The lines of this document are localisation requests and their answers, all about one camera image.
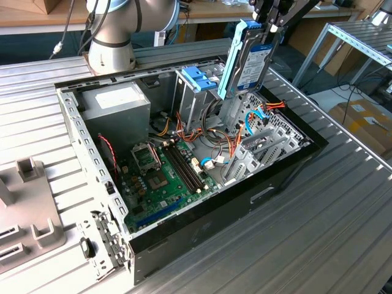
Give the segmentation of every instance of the power cable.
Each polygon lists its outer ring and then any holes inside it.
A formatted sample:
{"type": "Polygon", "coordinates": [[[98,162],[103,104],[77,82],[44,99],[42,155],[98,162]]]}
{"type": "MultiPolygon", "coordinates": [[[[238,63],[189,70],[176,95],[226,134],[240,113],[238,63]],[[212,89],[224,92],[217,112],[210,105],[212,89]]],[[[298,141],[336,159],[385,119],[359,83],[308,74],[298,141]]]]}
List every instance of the power cable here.
{"type": "Polygon", "coordinates": [[[74,10],[74,6],[75,6],[75,0],[72,0],[71,1],[71,5],[69,7],[69,11],[68,11],[66,26],[64,28],[64,32],[62,33],[61,40],[54,47],[53,53],[50,55],[49,59],[52,59],[56,54],[58,54],[61,51],[62,46],[64,45],[64,39],[66,38],[66,34],[67,34],[67,31],[68,31],[68,26],[69,26],[69,22],[70,22],[70,19],[71,19],[72,11],[74,10]]]}

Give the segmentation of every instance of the aluminum table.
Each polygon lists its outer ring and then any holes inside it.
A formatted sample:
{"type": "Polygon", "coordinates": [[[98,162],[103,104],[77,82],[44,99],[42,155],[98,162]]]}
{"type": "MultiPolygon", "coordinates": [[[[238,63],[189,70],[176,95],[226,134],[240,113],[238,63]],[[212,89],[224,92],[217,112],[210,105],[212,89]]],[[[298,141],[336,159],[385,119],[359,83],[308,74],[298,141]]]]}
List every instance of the aluminum table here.
{"type": "Polygon", "coordinates": [[[335,35],[337,40],[320,64],[320,68],[324,68],[330,58],[333,57],[341,42],[345,42],[369,57],[364,66],[353,77],[351,84],[354,84],[361,77],[372,61],[376,61],[392,70],[392,53],[386,50],[386,46],[392,44],[391,28],[382,29],[368,21],[327,23],[295,76],[293,85],[299,85],[314,56],[321,49],[328,33],[335,35]]]}
{"type": "MultiPolygon", "coordinates": [[[[207,41],[137,57],[174,61],[229,46],[207,41]]],[[[2,292],[377,293],[392,275],[392,168],[270,70],[265,86],[329,141],[326,150],[282,194],[135,289],[124,269],[97,284],[75,228],[94,196],[53,87],[90,75],[79,57],[0,67],[0,168],[24,156],[42,160],[67,235],[62,247],[1,275],[2,292]]]]}

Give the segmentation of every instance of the chip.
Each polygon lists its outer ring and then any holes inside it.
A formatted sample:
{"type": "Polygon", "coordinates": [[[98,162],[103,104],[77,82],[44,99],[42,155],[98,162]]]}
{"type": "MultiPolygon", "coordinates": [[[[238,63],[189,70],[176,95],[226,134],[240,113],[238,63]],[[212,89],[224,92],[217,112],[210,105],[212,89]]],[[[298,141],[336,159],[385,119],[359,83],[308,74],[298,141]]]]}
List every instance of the chip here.
{"type": "Polygon", "coordinates": [[[161,187],[166,186],[169,182],[167,181],[167,178],[165,177],[164,173],[159,170],[148,175],[147,183],[150,185],[152,190],[157,190],[161,187]]]}
{"type": "Polygon", "coordinates": [[[143,207],[141,207],[140,205],[132,208],[132,212],[134,213],[134,215],[137,215],[139,213],[142,213],[144,211],[143,207]]]}

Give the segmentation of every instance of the cardboard box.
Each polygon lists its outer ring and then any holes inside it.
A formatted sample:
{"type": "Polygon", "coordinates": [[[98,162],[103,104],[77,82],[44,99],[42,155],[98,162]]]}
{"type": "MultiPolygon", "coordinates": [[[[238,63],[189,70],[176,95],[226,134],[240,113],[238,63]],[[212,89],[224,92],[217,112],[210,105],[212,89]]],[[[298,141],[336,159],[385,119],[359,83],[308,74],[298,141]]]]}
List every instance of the cardboard box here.
{"type": "Polygon", "coordinates": [[[61,0],[0,0],[0,6],[49,14],[61,0]]]}
{"type": "MultiPolygon", "coordinates": [[[[345,102],[337,104],[329,112],[339,123],[343,122],[345,106],[345,102]]],[[[350,102],[344,127],[384,159],[392,157],[392,119],[367,100],[350,102]],[[378,126],[374,121],[378,121],[391,131],[378,126]]]]}

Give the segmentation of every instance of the metal bracket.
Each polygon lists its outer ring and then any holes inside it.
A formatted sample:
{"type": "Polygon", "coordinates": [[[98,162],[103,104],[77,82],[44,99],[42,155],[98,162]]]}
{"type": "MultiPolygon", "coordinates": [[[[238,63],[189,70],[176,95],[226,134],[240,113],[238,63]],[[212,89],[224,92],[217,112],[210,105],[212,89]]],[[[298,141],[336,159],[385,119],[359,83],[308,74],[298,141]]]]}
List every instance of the metal bracket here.
{"type": "Polygon", "coordinates": [[[86,252],[86,240],[91,244],[94,252],[85,254],[94,267],[97,280],[102,280],[120,266],[123,266],[132,253],[121,239],[119,228],[111,220],[108,212],[95,212],[77,225],[81,233],[81,246],[86,252]]]}

